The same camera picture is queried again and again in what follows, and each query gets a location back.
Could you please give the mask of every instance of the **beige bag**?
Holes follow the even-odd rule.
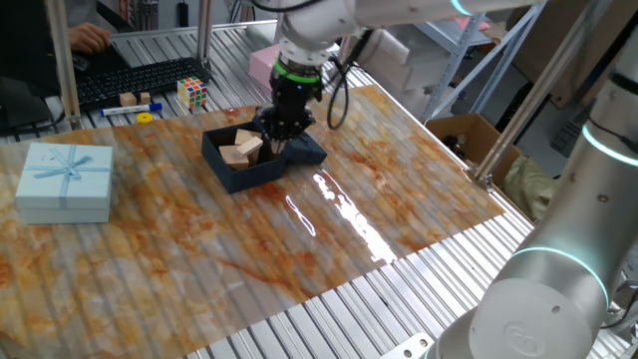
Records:
[[[548,176],[528,155],[514,161],[502,184],[509,199],[534,221],[545,215],[557,187],[558,180]]]

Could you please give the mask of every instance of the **small wooden block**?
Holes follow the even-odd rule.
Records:
[[[261,139],[261,134],[248,131],[248,130],[239,129],[237,130],[237,135],[235,135],[235,144],[243,145],[246,142],[248,142],[248,140],[252,139],[253,137],[257,137]]]
[[[142,103],[142,105],[149,105],[151,103],[151,94],[141,93],[140,102]]]
[[[128,107],[138,104],[138,99],[132,93],[125,93],[120,95],[120,106]]]
[[[248,131],[248,130],[239,129],[237,130],[237,135],[235,136],[235,144],[243,145],[246,142],[248,142],[248,140],[255,137],[257,137],[258,139],[261,139],[261,134]],[[250,165],[251,166],[256,165],[258,158],[259,158],[259,151],[255,151],[252,154],[248,155],[248,160],[250,161]]]
[[[219,153],[223,158],[223,161],[226,162],[233,170],[240,171],[245,170],[250,166],[250,162],[248,161],[247,156],[242,156],[237,151],[238,146],[220,146]]]
[[[255,151],[258,151],[262,145],[263,141],[260,138],[252,138],[239,146],[237,148],[237,152],[242,156],[248,156]]]

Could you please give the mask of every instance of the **ribbon bow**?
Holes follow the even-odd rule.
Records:
[[[89,156],[84,156],[81,159],[74,162],[74,158],[76,156],[76,145],[71,145],[69,149],[69,158],[65,159],[62,154],[57,149],[50,149],[53,156],[56,157],[58,162],[62,165],[61,167],[49,167],[49,166],[26,166],[25,170],[29,171],[48,171],[43,174],[33,175],[36,179],[43,179],[48,177],[53,177],[57,175],[63,175],[64,179],[62,181],[62,188],[60,189],[60,203],[62,208],[67,207],[67,191],[69,190],[69,182],[71,179],[73,180],[81,180],[82,176],[80,176],[79,172],[109,172],[110,169],[83,169],[78,168],[78,166],[88,163],[92,160]]]

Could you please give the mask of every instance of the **navy blue box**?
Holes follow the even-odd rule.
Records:
[[[303,133],[297,140],[286,144],[281,156],[290,162],[321,165],[328,154],[308,134]]]
[[[268,143],[262,135],[261,140],[263,140],[263,146],[259,150],[257,164],[241,171],[231,169],[223,161],[219,153],[219,147],[234,145],[235,136],[239,129],[257,133],[261,132],[255,124],[249,122],[204,132],[201,139],[201,154],[215,172],[221,184],[226,188],[228,194],[249,189],[273,180],[279,180],[283,176],[283,171],[286,167],[286,160],[282,156],[272,152],[270,143]]]

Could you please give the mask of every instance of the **teal light ring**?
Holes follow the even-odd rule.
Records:
[[[591,146],[595,147],[596,149],[598,149],[601,153],[609,156],[612,159],[618,160],[623,164],[627,164],[633,167],[638,167],[638,160],[632,159],[630,157],[621,155],[613,150],[611,150],[610,148],[606,147],[605,145],[601,144],[598,142],[598,140],[594,139],[593,136],[591,136],[591,133],[589,132],[589,129],[587,129],[587,126],[583,126],[582,127],[582,136],[585,137],[585,139],[587,140],[587,142],[589,142],[591,144]]]
[[[450,2],[452,3],[452,5],[454,5],[457,10],[459,10],[460,13],[464,14],[464,15],[468,15],[471,16],[472,13],[469,12],[468,10],[466,10],[463,5],[461,5],[460,0],[450,0]]]
[[[605,293],[605,300],[607,301],[607,308],[609,308],[609,295],[607,294],[607,289],[605,289],[605,285],[602,283],[602,280],[600,280],[600,277],[598,276],[598,274],[596,274],[596,272],[593,271],[593,269],[591,269],[587,264],[585,264],[582,260],[576,258],[575,256],[569,254],[569,253],[565,253],[564,251],[558,250],[558,249],[554,249],[554,248],[547,248],[547,247],[532,247],[532,248],[526,248],[523,250],[520,250],[516,253],[514,253],[510,259],[514,258],[516,255],[525,253],[525,252],[530,252],[530,251],[539,251],[539,250],[544,250],[544,251],[548,251],[548,252],[552,252],[552,253],[556,253],[556,254],[560,254],[564,257],[567,257],[573,261],[575,261],[576,263],[580,264],[583,268],[587,269],[587,271],[594,277],[596,278],[596,281],[598,282],[598,284],[600,284],[600,287],[602,288],[602,292]]]

